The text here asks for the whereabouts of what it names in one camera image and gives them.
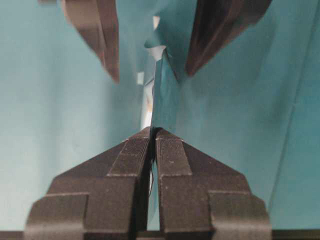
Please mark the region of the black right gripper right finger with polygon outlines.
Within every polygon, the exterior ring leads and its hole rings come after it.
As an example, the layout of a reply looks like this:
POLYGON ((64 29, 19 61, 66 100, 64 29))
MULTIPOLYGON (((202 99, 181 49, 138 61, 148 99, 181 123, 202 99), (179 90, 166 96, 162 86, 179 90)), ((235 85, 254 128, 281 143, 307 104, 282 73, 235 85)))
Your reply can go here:
POLYGON ((160 229, 167 240, 270 240, 246 177, 161 129, 155 138, 160 229))

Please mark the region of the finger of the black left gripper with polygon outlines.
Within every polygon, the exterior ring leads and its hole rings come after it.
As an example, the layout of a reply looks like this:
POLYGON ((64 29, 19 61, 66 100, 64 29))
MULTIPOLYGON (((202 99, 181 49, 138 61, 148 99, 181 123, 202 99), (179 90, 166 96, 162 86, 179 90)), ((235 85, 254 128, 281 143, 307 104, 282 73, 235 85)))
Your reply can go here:
POLYGON ((119 23, 115 0, 62 0, 66 19, 115 83, 119 74, 119 23))
POLYGON ((270 0, 198 0, 185 64, 188 76, 256 24, 270 4, 270 0))

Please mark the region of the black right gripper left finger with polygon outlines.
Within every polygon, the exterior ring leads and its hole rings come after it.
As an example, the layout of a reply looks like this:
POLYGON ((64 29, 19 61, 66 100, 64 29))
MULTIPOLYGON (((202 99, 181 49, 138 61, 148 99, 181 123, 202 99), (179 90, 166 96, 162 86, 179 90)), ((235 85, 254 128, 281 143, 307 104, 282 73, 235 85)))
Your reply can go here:
POLYGON ((56 176, 26 221, 26 240, 132 240, 147 227, 150 128, 56 176))

